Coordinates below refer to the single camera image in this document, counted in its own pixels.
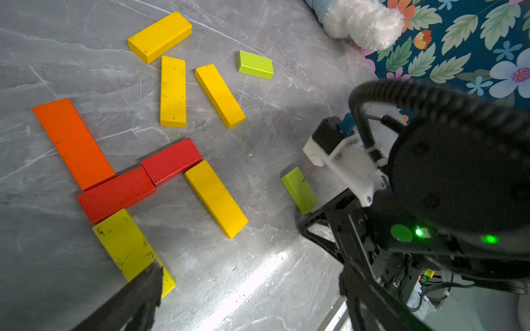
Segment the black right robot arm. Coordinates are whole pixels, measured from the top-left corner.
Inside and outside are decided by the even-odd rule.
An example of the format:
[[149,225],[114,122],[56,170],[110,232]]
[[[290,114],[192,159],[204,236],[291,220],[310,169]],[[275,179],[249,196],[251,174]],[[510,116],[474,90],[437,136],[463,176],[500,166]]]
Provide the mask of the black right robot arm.
[[398,127],[387,174],[351,124],[324,119],[304,147],[346,190],[298,228],[340,263],[357,261],[395,297],[425,270],[519,295],[529,288],[529,169],[440,124]]

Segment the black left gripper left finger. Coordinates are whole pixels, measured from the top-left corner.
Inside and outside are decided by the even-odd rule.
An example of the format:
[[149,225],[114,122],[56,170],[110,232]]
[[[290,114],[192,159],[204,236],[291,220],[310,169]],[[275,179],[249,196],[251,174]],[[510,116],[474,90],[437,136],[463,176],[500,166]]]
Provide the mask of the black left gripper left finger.
[[151,330],[160,307],[164,271],[153,262],[75,330]]

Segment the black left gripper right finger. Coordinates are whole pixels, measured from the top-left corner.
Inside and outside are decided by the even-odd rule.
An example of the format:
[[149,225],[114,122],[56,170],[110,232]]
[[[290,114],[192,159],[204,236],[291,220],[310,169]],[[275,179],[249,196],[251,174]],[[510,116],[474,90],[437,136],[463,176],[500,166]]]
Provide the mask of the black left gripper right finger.
[[354,330],[430,330],[353,261],[339,278]]

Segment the red block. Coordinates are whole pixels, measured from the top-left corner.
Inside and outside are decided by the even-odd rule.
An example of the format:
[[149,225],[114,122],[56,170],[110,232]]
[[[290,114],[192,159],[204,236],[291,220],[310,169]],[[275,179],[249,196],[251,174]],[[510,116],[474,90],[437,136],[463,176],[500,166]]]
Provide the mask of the red block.
[[77,200],[88,220],[96,225],[155,192],[155,185],[145,169],[139,166],[79,194]]
[[177,142],[141,161],[156,187],[160,187],[202,161],[202,155],[191,139]]

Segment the yellow block pair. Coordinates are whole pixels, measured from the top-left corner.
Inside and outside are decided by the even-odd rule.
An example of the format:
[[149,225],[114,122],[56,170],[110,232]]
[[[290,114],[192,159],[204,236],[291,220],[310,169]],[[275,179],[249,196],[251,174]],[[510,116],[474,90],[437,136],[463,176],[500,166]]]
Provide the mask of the yellow block pair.
[[161,58],[160,124],[186,127],[186,62],[168,56]]
[[246,119],[239,103],[213,64],[196,68],[195,78],[228,129]]

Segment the orange block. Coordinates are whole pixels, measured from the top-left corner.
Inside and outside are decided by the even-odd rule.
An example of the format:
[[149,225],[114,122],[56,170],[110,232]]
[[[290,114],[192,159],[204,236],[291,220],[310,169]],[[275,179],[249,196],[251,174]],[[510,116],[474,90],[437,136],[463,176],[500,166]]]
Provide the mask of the orange block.
[[33,112],[82,190],[115,177],[70,99],[34,107]]

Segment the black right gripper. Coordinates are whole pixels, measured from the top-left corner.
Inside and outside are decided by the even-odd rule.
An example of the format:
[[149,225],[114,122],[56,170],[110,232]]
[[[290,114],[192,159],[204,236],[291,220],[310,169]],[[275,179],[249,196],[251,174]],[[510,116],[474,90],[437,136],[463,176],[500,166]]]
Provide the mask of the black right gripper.
[[353,259],[370,267],[375,279],[396,299],[407,301],[413,293],[418,270],[412,268],[411,256],[387,251],[375,242],[375,226],[349,189],[306,215],[298,230],[340,263]]

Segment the lime green block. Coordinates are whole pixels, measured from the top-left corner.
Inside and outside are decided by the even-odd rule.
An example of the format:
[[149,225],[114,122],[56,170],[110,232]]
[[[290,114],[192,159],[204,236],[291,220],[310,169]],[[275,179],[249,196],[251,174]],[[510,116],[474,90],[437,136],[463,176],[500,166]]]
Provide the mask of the lime green block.
[[271,59],[240,50],[237,54],[239,73],[270,80],[274,75]]
[[288,171],[281,181],[302,214],[309,214],[316,208],[318,198],[298,167]]

